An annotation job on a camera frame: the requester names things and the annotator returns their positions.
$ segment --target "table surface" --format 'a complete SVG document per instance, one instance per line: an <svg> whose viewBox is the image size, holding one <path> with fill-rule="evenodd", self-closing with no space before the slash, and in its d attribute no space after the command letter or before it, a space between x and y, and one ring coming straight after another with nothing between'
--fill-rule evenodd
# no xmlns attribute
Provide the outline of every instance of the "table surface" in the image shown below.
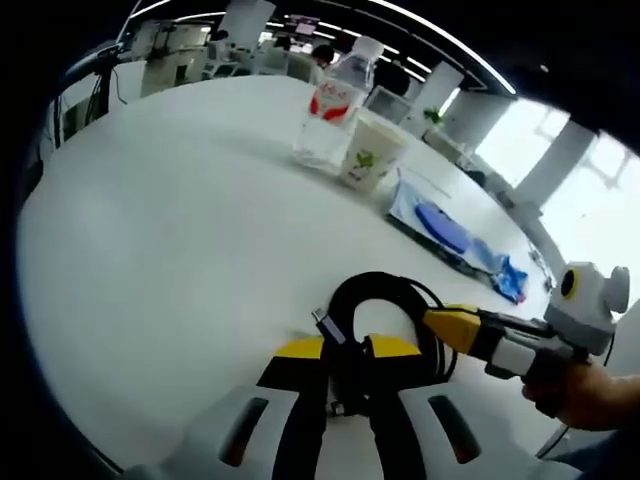
<svg viewBox="0 0 640 480"><path fill-rule="evenodd" d="M541 316L548 297L523 233L427 145L403 164L425 195L531 277L514 306L387 224L374 203L289 160L311 87L286 77L213 80L109 114L54 153L22 212L19 282L49 385L80 430L123 467L154 462L274 351L316 335L310 312L346 278L415 278L445 302ZM393 176L385 179L389 188ZM413 340L396 307L358 309L360 336ZM454 380L536 451L557 422L461 359ZM381 478L365 419L332 422L318 478Z"/></svg>

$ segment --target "hand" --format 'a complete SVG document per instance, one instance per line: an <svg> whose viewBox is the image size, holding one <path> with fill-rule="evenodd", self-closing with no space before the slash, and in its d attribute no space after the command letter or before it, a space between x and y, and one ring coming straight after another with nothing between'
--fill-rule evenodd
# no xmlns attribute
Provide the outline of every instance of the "hand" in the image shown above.
<svg viewBox="0 0 640 480"><path fill-rule="evenodd" d="M582 430L612 430L624 423L634 405L625 379L612 378L597 363L573 363L563 381L525 384L522 394L535 402L544 395L563 396L558 418L567 426Z"/></svg>

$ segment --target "water bottle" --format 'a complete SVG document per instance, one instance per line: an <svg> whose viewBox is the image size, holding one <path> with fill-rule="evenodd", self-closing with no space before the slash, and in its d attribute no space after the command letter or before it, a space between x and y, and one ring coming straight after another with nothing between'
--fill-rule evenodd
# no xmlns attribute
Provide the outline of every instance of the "water bottle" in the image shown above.
<svg viewBox="0 0 640 480"><path fill-rule="evenodd" d="M349 138L344 128L373 88L374 63L384 46L370 37L358 37L351 52L325 72L309 106L295 145L302 162L330 160Z"/></svg>

